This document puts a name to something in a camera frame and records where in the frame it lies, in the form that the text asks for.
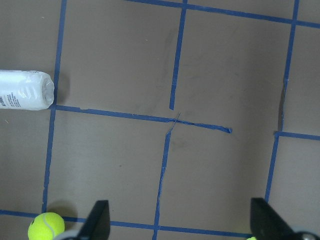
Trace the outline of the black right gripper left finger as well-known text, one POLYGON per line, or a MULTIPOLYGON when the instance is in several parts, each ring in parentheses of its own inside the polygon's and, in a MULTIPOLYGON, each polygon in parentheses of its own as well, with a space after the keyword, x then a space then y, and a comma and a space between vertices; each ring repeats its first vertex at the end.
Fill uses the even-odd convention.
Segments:
POLYGON ((108 240, 111 232, 108 200, 98 200, 84 225, 76 235, 77 240, 108 240))

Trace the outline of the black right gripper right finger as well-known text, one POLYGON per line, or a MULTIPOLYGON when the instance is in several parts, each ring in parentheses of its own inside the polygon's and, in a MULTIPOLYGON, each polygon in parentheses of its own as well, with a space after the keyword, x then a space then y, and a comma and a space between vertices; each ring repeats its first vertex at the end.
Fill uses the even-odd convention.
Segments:
POLYGON ((292 228, 260 197, 250 200, 250 230, 257 240, 288 240, 294 235, 292 228))

